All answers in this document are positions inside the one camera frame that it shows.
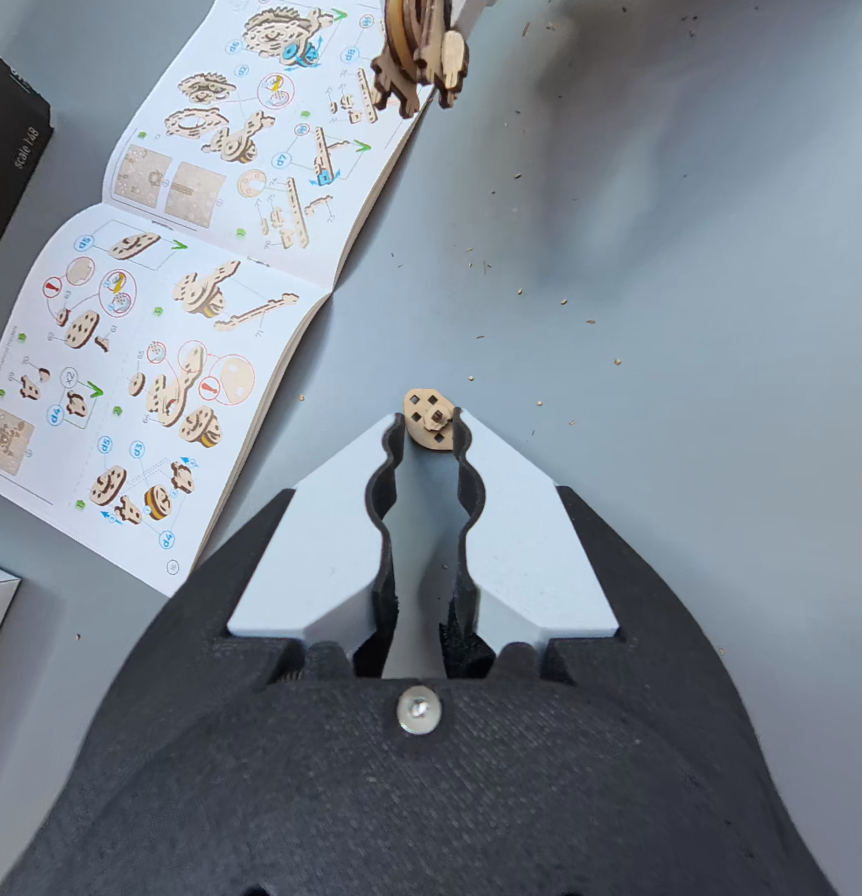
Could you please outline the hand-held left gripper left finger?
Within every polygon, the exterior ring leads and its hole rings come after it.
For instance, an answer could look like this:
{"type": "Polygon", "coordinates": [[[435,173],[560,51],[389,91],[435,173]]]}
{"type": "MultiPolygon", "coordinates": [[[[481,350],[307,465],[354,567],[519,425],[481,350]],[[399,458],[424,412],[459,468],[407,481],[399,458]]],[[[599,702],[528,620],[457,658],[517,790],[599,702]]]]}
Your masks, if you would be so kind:
{"type": "Polygon", "coordinates": [[[380,678],[398,621],[390,533],[405,420],[389,414],[303,478],[229,621],[230,634],[332,642],[380,678]]]}

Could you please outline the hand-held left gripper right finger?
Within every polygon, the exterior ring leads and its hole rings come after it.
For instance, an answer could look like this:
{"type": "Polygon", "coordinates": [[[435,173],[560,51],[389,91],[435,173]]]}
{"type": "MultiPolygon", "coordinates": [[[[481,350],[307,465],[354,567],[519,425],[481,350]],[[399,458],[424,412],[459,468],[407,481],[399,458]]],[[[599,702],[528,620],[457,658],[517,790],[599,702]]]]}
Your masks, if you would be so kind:
{"type": "Polygon", "coordinates": [[[464,409],[452,432],[469,518],[440,625],[447,677],[485,677],[510,644],[542,657],[553,640],[614,636],[619,623],[555,481],[464,409]]]}

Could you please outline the wooden gear model assembly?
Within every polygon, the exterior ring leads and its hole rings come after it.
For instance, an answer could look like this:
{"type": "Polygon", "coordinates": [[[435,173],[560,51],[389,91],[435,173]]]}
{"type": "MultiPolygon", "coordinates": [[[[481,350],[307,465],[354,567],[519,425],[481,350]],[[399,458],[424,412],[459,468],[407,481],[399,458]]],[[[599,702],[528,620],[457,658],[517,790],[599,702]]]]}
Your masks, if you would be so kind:
{"type": "Polygon", "coordinates": [[[386,1],[384,43],[371,62],[377,99],[383,108],[395,95],[404,119],[420,109],[420,87],[437,89],[442,108],[451,108],[468,75],[467,36],[480,14],[475,2],[386,1]]]}

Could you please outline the small wooden disc with holes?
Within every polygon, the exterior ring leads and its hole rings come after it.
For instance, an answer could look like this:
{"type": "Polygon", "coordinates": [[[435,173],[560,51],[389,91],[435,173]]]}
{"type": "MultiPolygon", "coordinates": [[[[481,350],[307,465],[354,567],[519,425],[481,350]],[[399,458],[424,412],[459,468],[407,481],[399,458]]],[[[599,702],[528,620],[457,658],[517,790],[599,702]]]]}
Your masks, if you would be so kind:
{"type": "Polygon", "coordinates": [[[410,389],[403,399],[406,430],[419,446],[436,452],[451,452],[455,406],[438,390],[410,389]]]}

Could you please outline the grey desk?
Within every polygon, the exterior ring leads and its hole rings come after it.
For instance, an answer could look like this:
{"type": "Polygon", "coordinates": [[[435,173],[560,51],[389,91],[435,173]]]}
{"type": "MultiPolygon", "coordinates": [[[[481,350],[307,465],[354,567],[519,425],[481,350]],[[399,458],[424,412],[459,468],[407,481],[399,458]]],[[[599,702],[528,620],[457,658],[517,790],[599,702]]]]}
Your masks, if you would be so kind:
{"type": "MultiPolygon", "coordinates": [[[[211,2],[0,2],[45,242],[211,2]]],[[[310,325],[206,548],[412,386],[572,487],[695,615],[862,894],[862,2],[497,2],[310,325]]],[[[0,882],[159,593],[0,497],[0,882]]]]}

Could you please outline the illustrated instruction booklet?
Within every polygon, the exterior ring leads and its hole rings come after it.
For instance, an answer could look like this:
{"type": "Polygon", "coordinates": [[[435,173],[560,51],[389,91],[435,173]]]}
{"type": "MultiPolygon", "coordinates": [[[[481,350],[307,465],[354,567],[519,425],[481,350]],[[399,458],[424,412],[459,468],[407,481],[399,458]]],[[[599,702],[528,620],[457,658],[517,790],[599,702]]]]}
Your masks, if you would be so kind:
{"type": "Polygon", "coordinates": [[[0,495],[170,596],[411,124],[384,2],[215,2],[0,341],[0,495]]]}

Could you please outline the black model kit box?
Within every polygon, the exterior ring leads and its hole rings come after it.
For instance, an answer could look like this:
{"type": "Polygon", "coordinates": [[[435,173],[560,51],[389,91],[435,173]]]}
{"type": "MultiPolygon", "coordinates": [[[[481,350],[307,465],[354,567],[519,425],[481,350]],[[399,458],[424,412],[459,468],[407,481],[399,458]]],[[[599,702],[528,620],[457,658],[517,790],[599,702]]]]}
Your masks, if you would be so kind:
{"type": "Polygon", "coordinates": [[[0,240],[54,129],[51,108],[0,58],[0,240]]]}

